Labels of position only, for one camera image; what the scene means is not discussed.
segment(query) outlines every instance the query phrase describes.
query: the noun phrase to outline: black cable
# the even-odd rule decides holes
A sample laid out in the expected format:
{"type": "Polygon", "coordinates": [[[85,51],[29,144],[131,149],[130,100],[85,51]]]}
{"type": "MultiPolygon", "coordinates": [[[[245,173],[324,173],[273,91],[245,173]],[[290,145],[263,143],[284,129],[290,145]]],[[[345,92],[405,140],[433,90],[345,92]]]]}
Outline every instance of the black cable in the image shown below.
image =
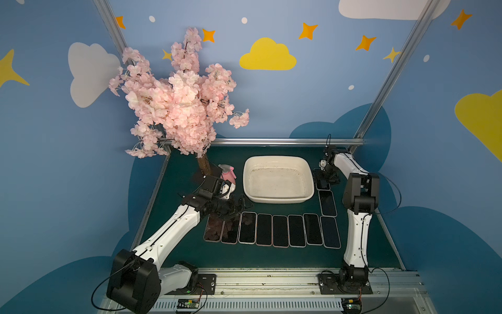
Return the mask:
{"type": "Polygon", "coordinates": [[[394,183],[394,181],[390,180],[389,178],[387,178],[385,175],[381,174],[381,173],[378,173],[379,175],[383,176],[385,179],[389,180],[395,187],[396,189],[398,190],[399,192],[399,203],[398,205],[396,206],[396,208],[394,208],[393,210],[391,210],[390,212],[386,212],[386,213],[377,213],[378,215],[387,215],[387,214],[390,214],[390,213],[393,213],[395,211],[398,210],[399,206],[401,206],[401,201],[403,200],[403,195],[401,194],[401,190],[398,188],[398,186],[394,183]]]}
{"type": "MultiPolygon", "coordinates": [[[[363,263],[364,263],[364,265],[365,265],[366,267],[368,267],[368,265],[366,264],[366,261],[364,260],[364,255],[363,255],[363,253],[362,253],[362,238],[363,238],[363,236],[362,236],[362,235],[364,234],[364,232],[363,232],[363,230],[364,230],[364,219],[365,219],[365,218],[366,218],[366,216],[368,216],[368,215],[370,215],[370,214],[366,214],[366,215],[362,218],[362,225],[361,225],[361,246],[360,246],[360,247],[361,247],[361,257],[362,257],[362,261],[363,261],[363,263]]],[[[373,309],[370,309],[370,310],[368,310],[368,311],[366,311],[366,312],[363,312],[363,313],[368,313],[368,312],[371,312],[371,311],[373,311],[373,310],[376,310],[376,309],[377,309],[377,308],[379,308],[380,306],[384,305],[384,304],[385,304],[385,302],[387,301],[387,299],[389,298],[389,293],[391,292],[391,281],[389,280],[389,276],[387,276],[387,273],[386,273],[383,269],[381,269],[381,268],[379,268],[379,267],[375,267],[375,268],[373,268],[373,270],[372,270],[372,271],[370,271],[369,273],[370,273],[370,274],[373,274],[373,272],[374,272],[374,270],[375,270],[375,269],[379,269],[379,270],[381,270],[381,271],[383,271],[383,272],[384,272],[385,276],[387,277],[387,283],[389,284],[389,290],[387,291],[387,297],[385,297],[385,300],[382,302],[382,304],[380,304],[379,306],[377,306],[377,307],[375,307],[375,308],[373,308],[373,309]]]]}
{"type": "Polygon", "coordinates": [[[331,145],[331,133],[328,134],[328,137],[326,138],[326,147],[328,147],[328,140],[329,140],[329,144],[331,145]]]}
{"type": "Polygon", "coordinates": [[[203,287],[200,287],[200,288],[202,289],[202,291],[204,291],[204,292],[206,293],[206,300],[204,301],[204,304],[203,304],[201,307],[199,307],[199,309],[198,309],[197,311],[195,311],[194,313],[192,313],[192,314],[195,314],[195,313],[199,312],[200,310],[202,310],[202,308],[203,308],[203,307],[206,305],[206,303],[207,303],[207,291],[206,291],[203,287]]]}
{"type": "Polygon", "coordinates": [[[100,309],[100,310],[104,310],[104,311],[108,311],[108,312],[116,312],[116,311],[120,311],[120,310],[124,310],[124,308],[117,308],[117,309],[108,309],[108,308],[101,308],[101,307],[98,307],[97,305],[94,304],[94,294],[96,293],[96,291],[98,290],[98,288],[105,282],[107,281],[108,279],[112,278],[114,275],[116,275],[118,272],[122,271],[124,268],[126,267],[129,267],[130,265],[132,265],[134,262],[136,262],[137,259],[139,259],[143,254],[146,253],[146,250],[141,253],[140,255],[138,255],[134,260],[132,260],[129,264],[127,264],[126,266],[122,267],[121,269],[119,269],[118,271],[116,271],[115,273],[111,274],[110,276],[108,276],[105,280],[103,280],[99,285],[97,285],[96,289],[94,289],[94,291],[92,292],[91,294],[91,303],[92,303],[92,306],[97,308],[97,309],[100,309]]]}
{"type": "Polygon", "coordinates": [[[384,304],[385,304],[385,302],[387,301],[387,299],[389,298],[389,293],[391,293],[391,281],[389,280],[389,276],[387,276],[387,273],[386,273],[383,269],[381,269],[380,267],[375,267],[372,271],[370,271],[370,273],[371,273],[371,274],[373,274],[373,272],[375,271],[375,269],[379,269],[379,270],[383,271],[383,272],[384,272],[384,274],[385,274],[385,277],[387,277],[387,283],[389,284],[389,289],[387,290],[387,296],[385,297],[385,300],[384,300],[384,301],[383,301],[383,302],[382,302],[379,306],[377,306],[377,307],[375,307],[375,308],[372,308],[372,309],[370,309],[370,310],[364,311],[364,312],[362,312],[361,314],[369,313],[369,312],[371,312],[371,311],[376,310],[376,309],[377,309],[377,308],[379,308],[380,306],[384,305],[384,304]]]}

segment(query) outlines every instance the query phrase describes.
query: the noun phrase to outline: metal bar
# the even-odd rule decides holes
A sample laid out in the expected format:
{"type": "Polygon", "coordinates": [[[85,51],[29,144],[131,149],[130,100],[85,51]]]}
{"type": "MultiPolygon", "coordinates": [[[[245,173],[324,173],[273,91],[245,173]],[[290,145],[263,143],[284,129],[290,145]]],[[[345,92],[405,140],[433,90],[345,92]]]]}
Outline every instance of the metal bar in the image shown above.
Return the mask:
{"type": "Polygon", "coordinates": [[[387,229],[387,225],[385,224],[385,221],[382,218],[382,215],[380,215],[380,211],[378,210],[378,208],[375,209],[375,213],[376,213],[376,216],[378,217],[378,221],[380,222],[380,225],[382,226],[382,228],[384,230],[385,236],[387,236],[387,240],[391,244],[391,247],[394,250],[394,253],[398,257],[399,265],[401,266],[401,269],[402,270],[406,270],[406,267],[405,267],[405,265],[403,263],[403,260],[401,259],[401,256],[399,255],[399,252],[398,252],[398,249],[396,247],[396,244],[394,243],[394,240],[392,240],[391,233],[387,229]]]}
{"type": "MultiPolygon", "coordinates": [[[[415,51],[415,48],[418,46],[418,43],[424,36],[425,31],[427,30],[429,24],[432,21],[434,10],[436,10],[436,7],[439,2],[440,0],[429,0],[425,5],[422,13],[420,14],[417,22],[415,23],[413,29],[411,30],[410,35],[408,36],[405,44],[401,49],[399,58],[393,64],[389,74],[387,75],[387,78],[384,81],[384,84],[380,88],[380,91],[378,92],[376,98],[369,107],[366,116],[364,116],[364,119],[362,120],[359,128],[357,129],[354,138],[362,139],[364,137],[366,131],[373,122],[374,118],[377,116],[377,113],[384,104],[384,101],[387,99],[387,96],[391,92],[392,87],[399,78],[399,75],[401,74],[401,72],[403,72],[406,63],[413,54],[413,51],[415,51]]],[[[356,148],[355,146],[351,147],[350,152],[354,153],[355,148],[356,148]]]]}
{"type": "Polygon", "coordinates": [[[172,152],[169,146],[166,146],[165,149],[168,151],[168,154],[166,155],[166,159],[164,159],[164,163],[162,164],[159,177],[157,178],[157,183],[155,183],[155,187],[152,192],[152,196],[150,196],[150,201],[148,202],[147,209],[145,210],[143,219],[141,219],[140,227],[138,228],[136,236],[134,237],[133,244],[131,245],[131,250],[133,250],[141,242],[141,238],[143,237],[143,232],[145,232],[145,227],[147,226],[148,218],[150,217],[150,213],[152,212],[155,199],[157,198],[157,193],[159,192],[160,184],[162,183],[162,179],[164,178],[164,173],[166,173],[167,163],[169,162],[169,158],[171,157],[172,152]]]}
{"type": "Polygon", "coordinates": [[[99,15],[103,19],[103,22],[110,33],[111,39],[118,50],[119,55],[122,56],[122,52],[125,47],[128,47],[126,39],[124,38],[122,31],[118,27],[117,20],[115,19],[115,14],[111,9],[110,4],[107,0],[94,0],[94,4],[99,11],[99,15]]]}
{"type": "MultiPolygon", "coordinates": [[[[170,144],[171,140],[160,139],[161,143],[170,144]]],[[[332,145],[360,146],[363,139],[331,139],[332,145]]],[[[260,138],[216,138],[212,146],[296,146],[296,147],[324,147],[326,139],[260,139],[260,138]]]]}

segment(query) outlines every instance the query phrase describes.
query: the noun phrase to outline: mounting plate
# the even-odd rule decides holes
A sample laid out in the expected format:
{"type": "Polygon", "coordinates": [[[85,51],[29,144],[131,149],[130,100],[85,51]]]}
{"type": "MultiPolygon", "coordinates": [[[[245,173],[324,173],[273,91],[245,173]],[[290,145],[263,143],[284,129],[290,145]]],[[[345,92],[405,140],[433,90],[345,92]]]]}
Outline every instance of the mounting plate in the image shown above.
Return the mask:
{"type": "MultiPolygon", "coordinates": [[[[319,281],[319,289],[321,294],[359,294],[359,287],[338,287],[338,275],[335,274],[319,274],[317,275],[319,281]]],[[[371,286],[368,284],[362,287],[362,294],[373,294],[371,286]]]]}
{"type": "MultiPolygon", "coordinates": [[[[198,274],[197,282],[200,282],[208,295],[214,295],[214,287],[216,286],[216,274],[198,274]]],[[[197,287],[191,293],[183,293],[180,289],[168,292],[171,295],[200,295],[202,289],[197,287]]]]}

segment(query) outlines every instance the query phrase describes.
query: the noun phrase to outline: orange star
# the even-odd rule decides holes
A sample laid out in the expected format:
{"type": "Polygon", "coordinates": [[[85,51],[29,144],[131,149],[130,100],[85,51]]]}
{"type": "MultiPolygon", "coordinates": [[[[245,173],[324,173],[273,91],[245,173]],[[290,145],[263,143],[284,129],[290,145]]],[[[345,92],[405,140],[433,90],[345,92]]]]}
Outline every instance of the orange star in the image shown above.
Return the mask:
{"type": "Polygon", "coordinates": [[[472,14],[465,14],[464,10],[462,10],[462,12],[460,12],[460,15],[455,21],[453,21],[453,23],[451,23],[451,25],[456,26],[458,29],[461,29],[462,25],[464,25],[464,22],[467,21],[471,16],[472,14]]]}
{"type": "Polygon", "coordinates": [[[371,43],[375,39],[376,39],[376,37],[368,38],[365,35],[363,35],[362,36],[362,40],[361,40],[361,44],[356,48],[356,50],[364,49],[366,51],[369,51],[369,46],[371,45],[371,43]]]}
{"type": "Polygon", "coordinates": [[[117,20],[118,27],[126,29],[123,22],[124,17],[116,17],[115,19],[117,20]]]}
{"type": "Polygon", "coordinates": [[[7,81],[16,81],[24,85],[30,85],[12,69],[14,49],[11,49],[5,57],[0,60],[0,87],[7,81]]]}
{"type": "Polygon", "coordinates": [[[303,32],[300,37],[298,37],[298,39],[308,38],[312,40],[312,36],[316,27],[317,25],[308,26],[307,24],[303,23],[303,32]]]}
{"type": "Polygon", "coordinates": [[[202,41],[212,41],[214,42],[214,32],[216,31],[207,31],[205,29],[202,29],[202,31],[204,32],[204,39],[202,41]]]}
{"type": "Polygon", "coordinates": [[[164,59],[169,59],[171,61],[173,61],[173,58],[172,58],[172,53],[167,53],[164,49],[162,49],[162,51],[164,52],[164,58],[162,58],[162,60],[164,59]]]}

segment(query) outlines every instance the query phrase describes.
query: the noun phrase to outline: artificial cherry blossom tree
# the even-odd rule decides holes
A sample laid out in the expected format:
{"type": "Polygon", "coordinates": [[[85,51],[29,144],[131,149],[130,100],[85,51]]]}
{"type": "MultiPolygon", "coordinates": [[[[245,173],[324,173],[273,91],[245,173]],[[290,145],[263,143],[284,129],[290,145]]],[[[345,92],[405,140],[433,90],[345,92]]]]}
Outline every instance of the artificial cherry blossom tree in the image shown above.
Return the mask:
{"type": "Polygon", "coordinates": [[[236,129],[249,122],[249,110],[234,112],[228,101],[228,93],[236,83],[230,77],[232,72],[220,64],[206,68],[207,76],[199,76],[199,55],[201,38],[196,28],[189,28],[183,44],[171,47],[173,66],[176,73],[169,79],[157,80],[150,70],[150,63],[138,50],[125,48],[122,61],[131,65],[119,68],[117,77],[110,80],[110,90],[118,96],[119,87],[127,95],[129,108],[135,111],[138,123],[131,129],[140,141],[126,152],[138,158],[166,155],[160,138],[163,133],[155,126],[161,125],[166,138],[182,154],[197,154],[203,174],[210,174],[211,168],[206,152],[216,138],[213,123],[223,123],[233,116],[229,123],[236,129]]]}

